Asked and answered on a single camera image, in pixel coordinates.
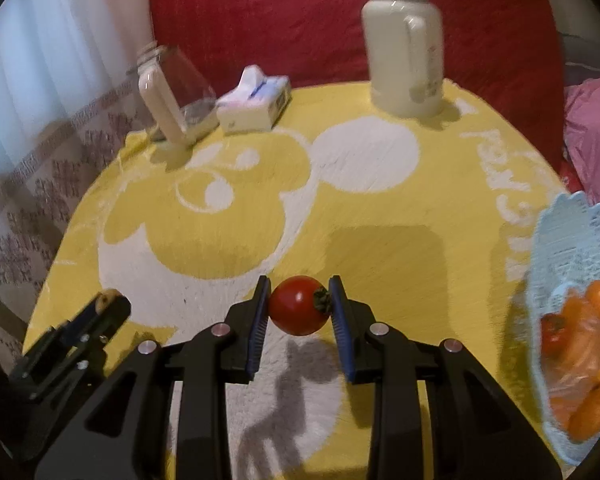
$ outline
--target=red tomato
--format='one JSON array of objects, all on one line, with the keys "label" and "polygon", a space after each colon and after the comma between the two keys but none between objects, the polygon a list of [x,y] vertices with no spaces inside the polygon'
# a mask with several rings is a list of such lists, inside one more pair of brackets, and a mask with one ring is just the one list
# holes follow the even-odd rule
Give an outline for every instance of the red tomato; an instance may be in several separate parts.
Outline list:
[{"label": "red tomato", "polygon": [[280,283],[269,299],[269,317],[291,335],[309,335],[329,319],[327,290],[309,276],[293,276]]},{"label": "red tomato", "polygon": [[564,350],[571,337],[570,326],[562,314],[545,314],[540,319],[541,354],[556,357]]}]

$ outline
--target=tomato stem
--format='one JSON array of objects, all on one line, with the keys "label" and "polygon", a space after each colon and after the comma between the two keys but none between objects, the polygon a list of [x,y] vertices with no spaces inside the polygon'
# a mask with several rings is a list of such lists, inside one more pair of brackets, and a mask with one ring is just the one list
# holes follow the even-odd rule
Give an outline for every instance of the tomato stem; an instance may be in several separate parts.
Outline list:
[{"label": "tomato stem", "polygon": [[331,314],[331,295],[323,286],[314,290],[314,308],[325,316]]}]

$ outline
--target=yellow blanket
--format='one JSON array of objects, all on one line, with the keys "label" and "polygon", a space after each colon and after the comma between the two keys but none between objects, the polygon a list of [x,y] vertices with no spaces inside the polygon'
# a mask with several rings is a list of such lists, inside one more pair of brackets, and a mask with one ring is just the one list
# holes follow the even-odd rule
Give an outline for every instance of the yellow blanket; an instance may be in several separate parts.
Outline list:
[{"label": "yellow blanket", "polygon": [[[189,150],[130,134],[74,213],[27,345],[117,288],[132,314],[111,367],[143,333],[177,342],[222,320],[260,274],[273,286],[339,274],[409,338],[462,340],[539,428],[522,279],[538,213],[562,186],[483,101],[444,91],[427,121],[378,111],[354,83],[295,90],[271,133],[219,129]],[[270,326],[256,381],[227,396],[236,478],[364,478],[372,389],[345,384],[330,323],[308,338]]]}]

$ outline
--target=red cloth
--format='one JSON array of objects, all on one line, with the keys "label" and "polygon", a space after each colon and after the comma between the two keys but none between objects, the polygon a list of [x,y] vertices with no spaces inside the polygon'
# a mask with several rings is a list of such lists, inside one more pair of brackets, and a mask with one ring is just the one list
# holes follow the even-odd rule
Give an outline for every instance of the red cloth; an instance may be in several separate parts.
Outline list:
[{"label": "red cloth", "polygon": [[562,160],[560,163],[560,180],[564,184],[564,187],[569,190],[569,193],[575,193],[576,191],[584,191],[578,172],[568,160]]},{"label": "red cloth", "polygon": [[[366,0],[150,0],[159,43],[177,44],[218,94],[248,64],[295,87],[368,79]],[[547,0],[432,0],[445,75],[484,98],[558,168],[562,63]]]}]

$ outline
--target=pink cloth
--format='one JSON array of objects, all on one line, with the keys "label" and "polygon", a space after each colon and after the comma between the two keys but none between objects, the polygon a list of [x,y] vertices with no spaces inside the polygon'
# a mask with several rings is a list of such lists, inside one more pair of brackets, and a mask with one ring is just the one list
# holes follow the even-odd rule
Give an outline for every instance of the pink cloth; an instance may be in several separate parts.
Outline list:
[{"label": "pink cloth", "polygon": [[600,79],[565,88],[564,140],[590,203],[600,202]]}]

